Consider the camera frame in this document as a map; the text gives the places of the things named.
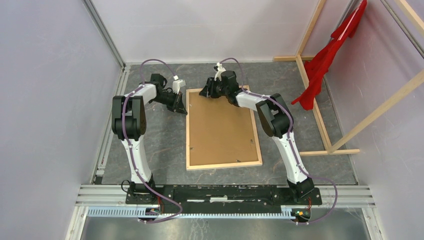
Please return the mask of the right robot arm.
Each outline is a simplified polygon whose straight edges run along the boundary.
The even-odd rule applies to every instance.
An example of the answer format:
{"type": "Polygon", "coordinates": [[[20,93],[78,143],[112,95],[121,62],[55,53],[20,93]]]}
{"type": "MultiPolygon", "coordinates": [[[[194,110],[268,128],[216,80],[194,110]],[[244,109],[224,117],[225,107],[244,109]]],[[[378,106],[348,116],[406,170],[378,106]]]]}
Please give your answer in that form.
{"type": "Polygon", "coordinates": [[[309,198],[315,185],[295,143],[293,116],[280,94],[261,95],[246,90],[239,86],[234,71],[223,68],[217,69],[215,76],[207,79],[199,95],[212,99],[226,97],[231,105],[256,111],[262,129],[273,139],[284,162],[289,199],[295,204],[302,204],[309,198]]]}

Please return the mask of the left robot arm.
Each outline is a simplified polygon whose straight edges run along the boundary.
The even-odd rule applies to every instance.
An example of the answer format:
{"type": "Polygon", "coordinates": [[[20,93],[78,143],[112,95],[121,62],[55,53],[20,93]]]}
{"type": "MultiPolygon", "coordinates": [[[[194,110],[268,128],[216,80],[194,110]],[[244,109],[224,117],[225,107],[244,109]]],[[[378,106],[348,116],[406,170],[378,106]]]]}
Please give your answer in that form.
{"type": "Polygon", "coordinates": [[[154,177],[148,166],[144,145],[147,131],[145,105],[156,102],[173,113],[188,114],[182,93],[186,82],[176,75],[173,78],[172,87],[166,87],[168,80],[159,73],[153,73],[150,81],[141,83],[126,95],[116,95],[112,99],[111,129],[123,144],[130,164],[128,192],[137,193],[145,204],[151,204],[157,198],[154,177]]]}

